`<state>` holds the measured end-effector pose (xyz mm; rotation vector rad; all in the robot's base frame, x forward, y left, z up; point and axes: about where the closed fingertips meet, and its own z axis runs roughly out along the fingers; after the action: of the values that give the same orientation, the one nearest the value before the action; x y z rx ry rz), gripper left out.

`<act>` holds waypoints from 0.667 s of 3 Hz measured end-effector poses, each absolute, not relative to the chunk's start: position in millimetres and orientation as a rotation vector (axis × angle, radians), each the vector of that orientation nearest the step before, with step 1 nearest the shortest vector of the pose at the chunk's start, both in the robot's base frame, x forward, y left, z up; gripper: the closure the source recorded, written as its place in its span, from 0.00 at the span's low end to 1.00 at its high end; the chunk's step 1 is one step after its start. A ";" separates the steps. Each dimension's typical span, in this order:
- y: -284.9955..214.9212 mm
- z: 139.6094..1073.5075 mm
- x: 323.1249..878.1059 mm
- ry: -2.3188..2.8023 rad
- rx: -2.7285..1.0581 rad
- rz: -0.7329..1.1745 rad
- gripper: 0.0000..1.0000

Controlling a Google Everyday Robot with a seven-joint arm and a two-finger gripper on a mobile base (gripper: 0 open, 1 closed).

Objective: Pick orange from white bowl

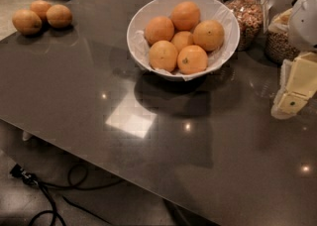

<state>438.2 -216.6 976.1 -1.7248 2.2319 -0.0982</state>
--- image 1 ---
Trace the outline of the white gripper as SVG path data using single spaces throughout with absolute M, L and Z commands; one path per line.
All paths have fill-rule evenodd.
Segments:
M 317 51 L 317 0 L 297 0 L 288 21 L 289 43 L 302 52 Z M 296 116 L 317 92 L 317 54 L 300 53 L 285 59 L 280 70 L 280 88 L 271 116 L 284 120 Z

